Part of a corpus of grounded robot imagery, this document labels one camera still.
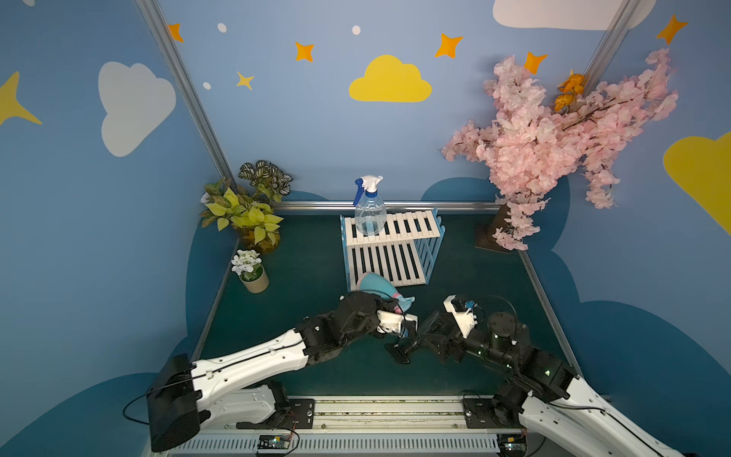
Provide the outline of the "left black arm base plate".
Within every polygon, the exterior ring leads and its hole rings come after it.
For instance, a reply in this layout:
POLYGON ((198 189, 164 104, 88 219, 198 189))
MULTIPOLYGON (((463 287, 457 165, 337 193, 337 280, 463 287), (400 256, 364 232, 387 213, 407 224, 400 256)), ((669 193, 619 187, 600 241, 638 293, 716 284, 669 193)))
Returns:
POLYGON ((311 430, 316 402, 295 398, 275 404, 274 413, 261 423, 237 422, 238 430, 311 430))

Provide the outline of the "blue white slatted shelf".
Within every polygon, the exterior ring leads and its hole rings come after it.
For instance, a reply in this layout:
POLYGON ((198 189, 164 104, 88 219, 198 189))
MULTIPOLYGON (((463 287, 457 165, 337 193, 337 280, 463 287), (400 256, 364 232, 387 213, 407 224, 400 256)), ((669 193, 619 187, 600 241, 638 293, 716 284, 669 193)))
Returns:
POLYGON ((445 237, 437 209, 390 213, 373 236, 358 232, 353 217, 342 216, 340 224, 350 291, 366 273, 379 274, 398 288, 430 282, 445 237))

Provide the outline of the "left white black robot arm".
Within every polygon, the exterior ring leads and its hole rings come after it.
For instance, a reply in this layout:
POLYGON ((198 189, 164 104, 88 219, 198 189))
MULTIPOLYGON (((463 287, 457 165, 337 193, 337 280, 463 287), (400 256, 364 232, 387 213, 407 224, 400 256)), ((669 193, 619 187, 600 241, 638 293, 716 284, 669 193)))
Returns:
POLYGON ((418 318, 414 299, 395 292, 352 291, 317 315, 258 346, 214 359, 171 357, 146 392, 150 450, 169 451, 210 424, 214 404, 275 375, 325 363, 366 335, 401 334, 418 318))

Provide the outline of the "clear spray bottle blue trigger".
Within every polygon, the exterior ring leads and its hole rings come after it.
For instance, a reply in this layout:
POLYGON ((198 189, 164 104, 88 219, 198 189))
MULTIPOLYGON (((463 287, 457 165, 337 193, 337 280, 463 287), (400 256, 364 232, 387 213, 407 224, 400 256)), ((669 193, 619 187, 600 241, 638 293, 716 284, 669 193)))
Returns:
POLYGON ((355 180, 357 187, 353 201, 356 229, 363 236, 379 234, 388 218, 386 204, 378 194, 382 176, 366 175, 355 180))

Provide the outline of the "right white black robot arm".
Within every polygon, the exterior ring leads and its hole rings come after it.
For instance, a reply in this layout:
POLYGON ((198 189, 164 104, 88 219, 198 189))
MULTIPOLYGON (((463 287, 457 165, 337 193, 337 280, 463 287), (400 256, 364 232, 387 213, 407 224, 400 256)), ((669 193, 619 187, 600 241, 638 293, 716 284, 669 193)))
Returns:
POLYGON ((513 314, 494 312, 483 329, 470 310, 435 312, 418 327, 416 343, 441 359, 467 355, 500 369, 506 384, 490 410, 575 456, 676 456, 673 449, 610 405, 573 367, 533 346, 513 314))

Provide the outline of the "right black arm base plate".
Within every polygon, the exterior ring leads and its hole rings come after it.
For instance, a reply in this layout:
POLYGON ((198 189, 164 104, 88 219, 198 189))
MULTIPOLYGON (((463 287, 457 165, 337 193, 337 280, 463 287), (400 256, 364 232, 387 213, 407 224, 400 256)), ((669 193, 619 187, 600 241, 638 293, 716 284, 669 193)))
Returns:
POLYGON ((467 397, 462 400, 468 428, 523 428, 517 409, 493 398, 467 397))

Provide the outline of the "teal pink spray bottle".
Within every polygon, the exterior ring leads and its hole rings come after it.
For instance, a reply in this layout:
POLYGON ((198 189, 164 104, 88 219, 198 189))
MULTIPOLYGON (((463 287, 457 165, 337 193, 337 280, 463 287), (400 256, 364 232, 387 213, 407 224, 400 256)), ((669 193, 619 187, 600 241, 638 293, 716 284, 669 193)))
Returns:
POLYGON ((405 297, 396 289, 396 287, 388 281, 388 279, 377 273, 364 273, 356 283, 357 291, 378 295, 384 299, 393 299, 396 301, 394 313, 406 314, 412 307, 415 298, 405 297))

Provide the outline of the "dark transparent spray bottle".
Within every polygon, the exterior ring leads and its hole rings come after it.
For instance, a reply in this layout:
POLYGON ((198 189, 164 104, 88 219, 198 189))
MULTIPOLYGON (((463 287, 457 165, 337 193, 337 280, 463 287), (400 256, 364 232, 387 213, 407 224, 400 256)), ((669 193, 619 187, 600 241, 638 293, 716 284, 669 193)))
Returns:
POLYGON ((401 338, 396 343, 385 344, 385 349, 397 364, 409 365, 411 354, 420 346, 422 346, 420 338, 401 338))

